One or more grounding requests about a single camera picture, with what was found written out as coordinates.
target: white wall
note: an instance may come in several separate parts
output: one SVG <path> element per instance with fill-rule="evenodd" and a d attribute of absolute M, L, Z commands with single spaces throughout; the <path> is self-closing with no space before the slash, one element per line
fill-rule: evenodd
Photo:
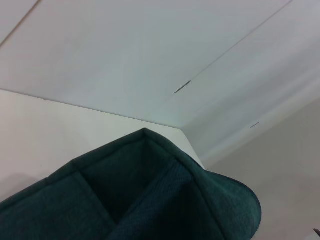
<path fill-rule="evenodd" d="M 142 128 L 165 136 L 200 163 L 179 129 L 0 90 L 0 202 Z"/>
<path fill-rule="evenodd" d="M 256 240 L 307 238 L 320 228 L 320 99 L 209 170 L 257 194 L 262 222 Z"/>

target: dark green cloth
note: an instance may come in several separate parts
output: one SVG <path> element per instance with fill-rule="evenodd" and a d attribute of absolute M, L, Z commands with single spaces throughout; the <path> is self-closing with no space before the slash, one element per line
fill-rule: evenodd
<path fill-rule="evenodd" d="M 260 221 L 247 186 L 142 129 L 0 203 L 0 240 L 248 240 Z"/>

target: ceiling panel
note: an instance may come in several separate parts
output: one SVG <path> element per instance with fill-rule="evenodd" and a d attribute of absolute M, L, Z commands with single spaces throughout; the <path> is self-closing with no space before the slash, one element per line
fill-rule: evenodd
<path fill-rule="evenodd" d="M 0 1 L 0 44 L 24 18 L 37 0 Z"/>
<path fill-rule="evenodd" d="M 320 97 L 319 24 L 319 1 L 291 2 L 145 119 L 182 128 L 205 165 L 221 159 Z"/>
<path fill-rule="evenodd" d="M 288 1 L 43 0 L 0 49 L 0 88 L 142 119 Z"/>

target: drop ceiling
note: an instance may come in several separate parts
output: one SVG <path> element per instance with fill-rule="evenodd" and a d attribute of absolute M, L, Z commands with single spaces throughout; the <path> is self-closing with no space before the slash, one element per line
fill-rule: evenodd
<path fill-rule="evenodd" d="M 34 1 L 14 1 L 7 12 L 21 20 Z M 208 160 L 292 111 L 293 98 L 317 95 L 305 93 L 317 84 L 319 9 L 315 0 L 41 0 L 0 46 L 0 88 L 180 128 Z M 0 40 L 20 21 L 5 16 Z"/>

